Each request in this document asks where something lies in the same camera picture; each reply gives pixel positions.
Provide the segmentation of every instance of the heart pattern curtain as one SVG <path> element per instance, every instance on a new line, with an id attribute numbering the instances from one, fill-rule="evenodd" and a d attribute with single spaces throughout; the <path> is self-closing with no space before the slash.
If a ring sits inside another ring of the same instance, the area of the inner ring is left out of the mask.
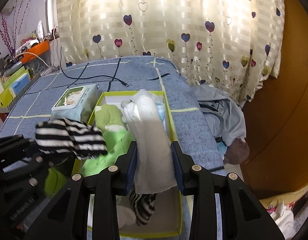
<path id="1" fill-rule="evenodd" d="M 67 65 L 164 57 L 237 103 L 278 76 L 284 14 L 284 0 L 57 0 Z"/>

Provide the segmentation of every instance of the product box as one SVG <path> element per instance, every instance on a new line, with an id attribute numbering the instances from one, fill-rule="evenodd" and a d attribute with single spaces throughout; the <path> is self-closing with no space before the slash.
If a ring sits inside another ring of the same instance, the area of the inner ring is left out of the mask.
<path id="1" fill-rule="evenodd" d="M 17 94 L 30 82 L 29 71 L 26 70 L 18 79 L 0 94 L 0 107 L 7 107 Z"/>
<path id="2" fill-rule="evenodd" d="M 11 75 L 3 84 L 4 90 L 9 87 L 10 84 L 13 83 L 15 79 L 17 79 L 21 74 L 25 72 L 24 66 L 22 66 L 19 70 L 17 70 L 13 75 Z"/>
<path id="3" fill-rule="evenodd" d="M 171 142 L 177 141 L 177 135 L 173 123 L 173 119 L 168 106 L 166 94 L 163 91 L 150 91 L 155 95 L 162 97 L 165 103 L 165 127 L 166 133 Z M 130 100 L 131 96 L 138 93 L 138 91 L 117 91 L 102 93 L 96 106 L 103 104 L 113 104 L 119 109 L 121 102 Z M 95 114 L 91 114 L 88 124 L 94 125 Z M 77 173 L 82 166 L 82 162 L 76 161 L 73 173 Z M 130 207 L 129 196 L 122 197 L 120 205 Z M 132 238 L 161 238 L 179 235 L 182 229 L 182 204 L 181 194 L 177 187 L 173 187 L 167 191 L 158 193 L 155 200 L 155 212 L 151 216 L 150 222 L 146 226 L 138 226 L 133 224 L 131 226 L 124 225 L 119 229 L 119 234 L 125 237 Z"/>
<path id="4" fill-rule="evenodd" d="M 98 95 L 96 84 L 67 89 L 52 107 L 51 120 L 66 117 L 87 123 Z"/>

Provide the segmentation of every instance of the wooden wardrobe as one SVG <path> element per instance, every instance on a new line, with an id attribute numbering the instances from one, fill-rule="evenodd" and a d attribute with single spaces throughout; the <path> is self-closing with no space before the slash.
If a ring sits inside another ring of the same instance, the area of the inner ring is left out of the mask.
<path id="1" fill-rule="evenodd" d="M 279 77 L 243 108 L 250 156 L 241 170 L 259 199 L 308 183 L 308 15 L 298 0 L 285 0 L 285 14 Z"/>

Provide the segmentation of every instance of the blue bedsheet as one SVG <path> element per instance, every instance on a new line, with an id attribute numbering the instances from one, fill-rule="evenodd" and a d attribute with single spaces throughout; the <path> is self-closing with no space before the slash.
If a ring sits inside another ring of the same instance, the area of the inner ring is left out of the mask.
<path id="1" fill-rule="evenodd" d="M 84 71 L 82 78 L 96 75 L 113 76 L 118 59 L 108 59 L 90 62 Z M 86 64 L 79 64 L 69 67 L 65 73 L 71 77 L 78 77 Z M 122 57 L 116 77 L 127 82 L 129 87 L 122 85 L 118 81 L 113 81 L 110 91 L 127 90 L 162 90 L 160 80 L 149 81 L 160 75 L 169 73 L 170 75 L 161 78 L 165 88 L 168 103 L 172 111 L 172 116 L 177 132 L 177 137 L 184 153 L 193 157 L 196 164 L 207 169 L 216 168 L 223 165 L 223 161 L 217 152 L 216 142 L 206 123 L 203 113 L 199 110 L 199 105 L 195 96 L 186 81 L 175 70 L 175 66 L 169 60 L 154 58 L 152 56 L 143 57 Z M 98 77 L 88 80 L 79 80 L 71 87 L 78 84 L 98 84 L 99 90 L 106 92 L 111 78 Z M 73 83 L 74 79 L 67 78 L 62 72 L 51 74 L 40 78 L 29 91 L 21 98 L 15 108 L 9 114 L 1 131 L 0 137 L 13 134 L 23 134 L 26 138 L 34 137 L 35 125 L 38 122 L 49 119 L 51 108 L 58 98 L 66 90 L 67 86 Z M 191 214 L 187 198 L 183 197 L 183 229 L 179 236 L 167 239 L 187 240 L 189 237 Z M 42 206 L 33 211 L 25 220 L 31 224 L 38 215 Z M 217 201 L 218 239 L 221 239 L 220 206 Z"/>

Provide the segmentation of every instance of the wet wipes package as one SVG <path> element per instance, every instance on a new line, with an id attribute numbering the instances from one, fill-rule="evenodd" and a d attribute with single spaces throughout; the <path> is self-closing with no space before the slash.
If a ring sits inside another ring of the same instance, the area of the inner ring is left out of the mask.
<path id="1" fill-rule="evenodd" d="M 66 117 L 87 123 L 98 97 L 96 84 L 69 88 L 52 107 L 51 120 Z"/>

